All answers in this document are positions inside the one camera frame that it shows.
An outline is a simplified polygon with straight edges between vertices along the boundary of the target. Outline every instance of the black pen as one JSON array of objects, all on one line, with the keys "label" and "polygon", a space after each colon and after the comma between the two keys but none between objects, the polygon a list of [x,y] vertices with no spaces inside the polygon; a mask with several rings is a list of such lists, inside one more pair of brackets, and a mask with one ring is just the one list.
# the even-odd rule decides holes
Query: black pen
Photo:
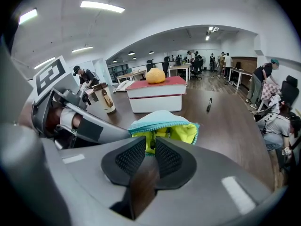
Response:
[{"label": "black pen", "polygon": [[207,106],[207,112],[210,111],[210,108],[211,108],[211,103],[212,103],[212,98],[210,98],[209,100],[209,105]]}]

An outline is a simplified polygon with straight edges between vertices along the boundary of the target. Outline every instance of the fluorescent light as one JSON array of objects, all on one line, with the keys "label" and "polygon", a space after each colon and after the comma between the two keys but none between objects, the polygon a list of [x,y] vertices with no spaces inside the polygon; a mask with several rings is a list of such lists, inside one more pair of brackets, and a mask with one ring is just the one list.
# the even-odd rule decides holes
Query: fluorescent light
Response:
[{"label": "fluorescent light", "polygon": [[24,23],[25,21],[27,21],[28,19],[31,19],[31,18],[35,17],[36,15],[38,15],[36,9],[31,10],[30,12],[23,14],[22,16],[20,16],[19,24]]},{"label": "fluorescent light", "polygon": [[125,9],[121,7],[116,7],[110,4],[100,3],[100,2],[88,2],[88,1],[82,1],[81,8],[100,8],[105,9],[113,12],[122,13]]},{"label": "fluorescent light", "polygon": [[45,65],[45,64],[47,64],[48,62],[50,62],[50,61],[52,61],[52,60],[54,60],[54,59],[55,59],[55,57],[53,57],[53,58],[51,58],[51,59],[49,59],[49,60],[46,60],[45,62],[39,64],[39,65],[36,66],[36,67],[34,67],[34,69],[37,69],[37,68],[41,67],[42,65]]},{"label": "fluorescent light", "polygon": [[82,50],[85,50],[85,49],[89,49],[89,48],[93,48],[93,46],[90,46],[90,47],[84,47],[84,48],[79,48],[79,49],[73,50],[72,53],[78,52],[78,51],[82,51]]}]

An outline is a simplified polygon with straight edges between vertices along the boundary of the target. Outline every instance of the person with teal hair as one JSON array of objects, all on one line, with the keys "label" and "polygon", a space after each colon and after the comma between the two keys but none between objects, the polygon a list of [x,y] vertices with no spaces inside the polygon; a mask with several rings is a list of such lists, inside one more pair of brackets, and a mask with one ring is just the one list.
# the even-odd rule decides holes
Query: person with teal hair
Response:
[{"label": "person with teal hair", "polygon": [[258,67],[252,74],[252,82],[249,93],[247,95],[246,102],[251,103],[251,107],[257,109],[256,100],[260,96],[262,86],[267,82],[267,78],[279,85],[272,77],[272,71],[279,68],[279,62],[276,59],[271,59],[270,63],[266,63]]}]

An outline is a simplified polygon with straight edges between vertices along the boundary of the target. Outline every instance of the plaid fabric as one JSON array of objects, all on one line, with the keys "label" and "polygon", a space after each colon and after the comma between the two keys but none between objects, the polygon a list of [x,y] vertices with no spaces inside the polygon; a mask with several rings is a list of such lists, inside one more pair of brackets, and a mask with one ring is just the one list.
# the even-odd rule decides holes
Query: plaid fabric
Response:
[{"label": "plaid fabric", "polygon": [[274,84],[264,84],[262,88],[261,100],[269,100],[272,94],[280,95],[280,87]]}]

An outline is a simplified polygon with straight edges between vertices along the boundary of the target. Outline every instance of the table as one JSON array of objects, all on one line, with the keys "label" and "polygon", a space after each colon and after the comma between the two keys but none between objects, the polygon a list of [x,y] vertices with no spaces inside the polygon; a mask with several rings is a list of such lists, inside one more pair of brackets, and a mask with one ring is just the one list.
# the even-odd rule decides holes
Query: table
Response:
[{"label": "table", "polygon": [[179,66],[172,66],[168,68],[168,77],[171,77],[170,71],[171,70],[186,70],[186,83],[188,83],[188,79],[190,80],[190,66],[191,64],[186,65],[179,65]]},{"label": "table", "polygon": [[252,74],[249,73],[249,72],[247,72],[247,71],[244,71],[244,70],[238,70],[238,69],[235,69],[235,68],[230,68],[230,75],[229,75],[229,80],[228,80],[228,81],[230,81],[230,79],[231,79],[231,70],[233,70],[233,71],[239,73],[239,76],[238,76],[238,82],[237,82],[236,89],[239,88],[239,85],[240,85],[240,83],[241,83],[241,74],[249,75],[249,76],[252,77]]},{"label": "table", "polygon": [[[173,114],[200,124],[196,146],[231,158],[272,190],[274,177],[269,155],[257,124],[243,101],[237,95],[197,89],[186,91],[182,97],[182,110]],[[125,129],[147,115],[132,112],[127,93],[111,92],[111,95],[117,109],[115,113],[107,115],[105,111],[93,109],[93,105],[88,106],[88,112]],[[210,98],[213,102],[207,113]]]},{"label": "table", "polygon": [[117,77],[118,80],[118,84],[120,84],[120,79],[124,79],[124,78],[130,78],[130,81],[134,80],[134,76],[143,74],[144,76],[146,76],[146,70],[142,70],[142,71],[138,71],[138,72],[134,72],[134,73],[127,73],[127,74],[123,74],[121,76]]}]

